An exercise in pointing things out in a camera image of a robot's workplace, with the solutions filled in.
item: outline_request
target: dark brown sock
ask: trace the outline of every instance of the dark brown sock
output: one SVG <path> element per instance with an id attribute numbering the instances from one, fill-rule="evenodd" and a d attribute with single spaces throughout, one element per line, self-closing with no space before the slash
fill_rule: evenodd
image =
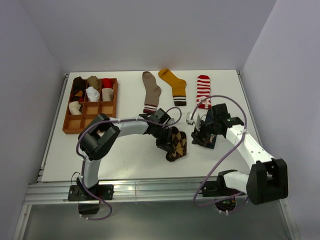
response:
<path id="1" fill-rule="evenodd" d="M 171 137 L 174 153 L 167 153 L 165 158 L 169 162 L 174 162 L 187 154 L 187 135 L 173 126 Z"/>
<path id="2" fill-rule="evenodd" d="M 73 80 L 72 90 L 70 92 L 71 95 L 71 102 L 83 102 L 85 97 L 85 90 L 86 90 L 87 83 L 83 80 L 80 76 L 76 77 Z"/>

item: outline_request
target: white wall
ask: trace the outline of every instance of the white wall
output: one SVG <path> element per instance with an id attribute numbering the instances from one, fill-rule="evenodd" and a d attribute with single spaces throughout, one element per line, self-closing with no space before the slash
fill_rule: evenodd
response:
<path id="1" fill-rule="evenodd" d="M 278 0 L 242 71 L 262 143 L 289 170 L 301 236 L 320 239 L 320 1 Z"/>
<path id="2" fill-rule="evenodd" d="M 276 0 L 20 0 L 65 72 L 242 69 Z"/>
<path id="3" fill-rule="evenodd" d="M 39 172 L 63 75 L 18 0 L 0 1 L 0 238 Z"/>

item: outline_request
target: rolled sock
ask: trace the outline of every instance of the rolled sock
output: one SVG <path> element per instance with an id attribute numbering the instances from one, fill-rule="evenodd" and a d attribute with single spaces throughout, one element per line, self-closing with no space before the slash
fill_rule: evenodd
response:
<path id="1" fill-rule="evenodd" d="M 70 111 L 71 115 L 81 115 L 80 107 L 81 107 L 81 105 L 79 104 L 78 101 L 70 102 L 69 103 L 69 111 Z"/>
<path id="2" fill-rule="evenodd" d="M 85 91 L 86 89 L 86 81 L 82 79 L 82 77 L 78 76 L 73 80 L 73 89 Z"/>
<path id="3" fill-rule="evenodd" d="M 97 78 L 96 76 L 91 76 L 86 80 L 89 86 L 93 87 L 95 90 L 100 90 L 101 87 L 101 79 Z"/>
<path id="4" fill-rule="evenodd" d="M 172 97 L 175 106 L 187 105 L 186 81 L 177 78 L 169 69 L 158 72 L 159 77 L 172 87 Z"/>
<path id="5" fill-rule="evenodd" d="M 88 87 L 86 90 L 86 95 L 88 96 L 89 102 L 99 101 L 99 92 L 94 89 L 93 86 Z"/>
<path id="6" fill-rule="evenodd" d="M 83 80 L 80 76 L 76 77 L 73 80 L 73 87 L 70 92 L 71 102 L 75 102 L 75 101 L 83 102 L 86 85 L 87 85 L 86 81 Z"/>
<path id="7" fill-rule="evenodd" d="M 114 99 L 114 90 L 112 88 L 102 88 L 102 101 L 112 101 Z"/>
<path id="8" fill-rule="evenodd" d="M 145 88 L 145 99 L 143 112 L 155 113 L 159 105 L 161 88 L 157 85 L 155 76 L 149 71 L 142 73 L 142 81 Z"/>
<path id="9" fill-rule="evenodd" d="M 113 82 L 110 78 L 102 78 L 101 81 L 103 89 L 113 89 Z"/>

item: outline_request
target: mustard yellow sock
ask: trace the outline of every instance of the mustard yellow sock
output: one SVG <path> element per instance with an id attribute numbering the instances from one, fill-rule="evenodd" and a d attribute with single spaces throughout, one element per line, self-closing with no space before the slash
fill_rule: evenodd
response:
<path id="1" fill-rule="evenodd" d="M 187 105 L 186 81 L 177 78 L 169 69 L 165 68 L 158 72 L 159 77 L 172 87 L 172 96 L 175 106 Z"/>

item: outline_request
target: brown sock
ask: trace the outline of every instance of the brown sock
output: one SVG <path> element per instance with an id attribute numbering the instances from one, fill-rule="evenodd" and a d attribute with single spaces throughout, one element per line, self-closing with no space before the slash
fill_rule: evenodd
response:
<path id="1" fill-rule="evenodd" d="M 86 80 L 90 87 L 93 87 L 95 90 L 100 90 L 101 86 L 101 79 L 97 78 L 96 76 L 91 76 Z"/>
<path id="2" fill-rule="evenodd" d="M 184 131 L 179 131 L 175 126 L 172 127 L 172 145 L 174 153 L 167 153 L 165 158 L 173 162 L 187 154 L 187 135 Z"/>
<path id="3" fill-rule="evenodd" d="M 159 105 L 161 88 L 157 85 L 156 78 L 149 71 L 142 73 L 142 81 L 145 87 L 144 113 L 155 113 Z"/>
<path id="4" fill-rule="evenodd" d="M 73 80 L 73 87 L 70 92 L 71 95 L 71 102 L 83 102 L 85 97 L 85 90 L 86 90 L 86 81 L 83 80 L 80 76 L 76 77 Z"/>

